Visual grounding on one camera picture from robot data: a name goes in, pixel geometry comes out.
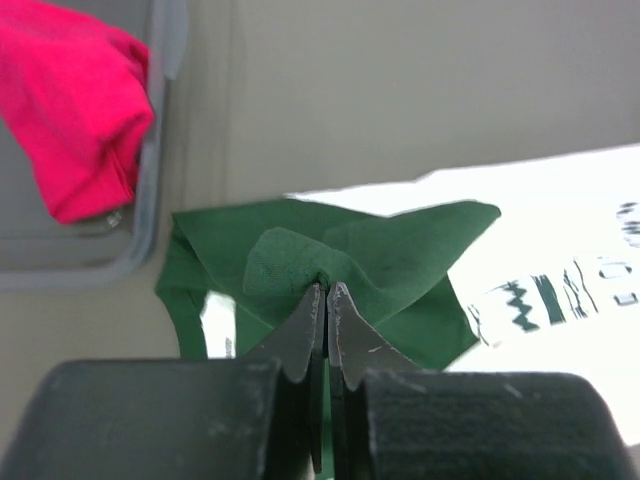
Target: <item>red cloth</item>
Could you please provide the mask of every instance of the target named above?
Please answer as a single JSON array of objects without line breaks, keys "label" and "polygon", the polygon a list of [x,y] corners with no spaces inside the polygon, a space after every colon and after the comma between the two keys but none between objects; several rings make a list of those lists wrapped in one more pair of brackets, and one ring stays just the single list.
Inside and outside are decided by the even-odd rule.
[{"label": "red cloth", "polygon": [[0,0],[0,115],[59,222],[133,200],[153,123],[148,58],[140,41],[88,15]]}]

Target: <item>green cloth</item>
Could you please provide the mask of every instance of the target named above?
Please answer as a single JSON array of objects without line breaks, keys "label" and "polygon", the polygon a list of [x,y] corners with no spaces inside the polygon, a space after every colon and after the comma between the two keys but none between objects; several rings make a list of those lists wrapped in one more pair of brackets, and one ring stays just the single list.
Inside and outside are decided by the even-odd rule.
[{"label": "green cloth", "polygon": [[178,213],[156,292],[183,358],[202,359],[209,291],[236,301],[242,355],[293,312],[311,283],[342,281],[388,342],[441,369],[477,340],[447,271],[499,216],[497,207],[470,201],[380,218],[291,199]]}]

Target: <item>green towel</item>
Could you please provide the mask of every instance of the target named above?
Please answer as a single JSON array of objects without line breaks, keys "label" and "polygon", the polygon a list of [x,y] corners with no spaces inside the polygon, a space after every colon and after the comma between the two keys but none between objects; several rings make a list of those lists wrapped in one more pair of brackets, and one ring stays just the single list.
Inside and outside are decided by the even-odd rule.
[{"label": "green towel", "polygon": [[441,369],[477,340],[447,271],[499,216],[477,202],[380,218],[290,199],[179,213],[156,292],[183,358],[201,359],[209,291],[236,301],[242,355],[293,312],[311,283],[342,281],[389,343]]}]

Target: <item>gray plastic container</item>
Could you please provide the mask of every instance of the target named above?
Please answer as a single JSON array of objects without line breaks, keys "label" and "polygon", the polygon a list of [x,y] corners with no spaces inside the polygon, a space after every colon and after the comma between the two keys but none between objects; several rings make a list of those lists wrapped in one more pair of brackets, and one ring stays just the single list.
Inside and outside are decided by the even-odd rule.
[{"label": "gray plastic container", "polygon": [[148,93],[156,121],[140,154],[135,204],[61,226],[42,202],[31,164],[0,119],[0,291],[101,285],[138,267],[154,246],[167,81],[188,33],[185,0],[54,0],[122,28],[151,48]]}]

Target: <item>gray table surface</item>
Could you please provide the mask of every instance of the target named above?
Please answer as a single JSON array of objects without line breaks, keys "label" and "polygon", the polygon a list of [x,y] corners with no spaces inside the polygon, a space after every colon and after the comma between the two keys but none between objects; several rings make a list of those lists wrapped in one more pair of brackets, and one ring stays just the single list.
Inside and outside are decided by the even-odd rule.
[{"label": "gray table surface", "polygon": [[635,0],[189,7],[157,252],[108,287],[0,296],[0,448],[57,363],[177,355],[153,294],[171,211],[640,140]]}]

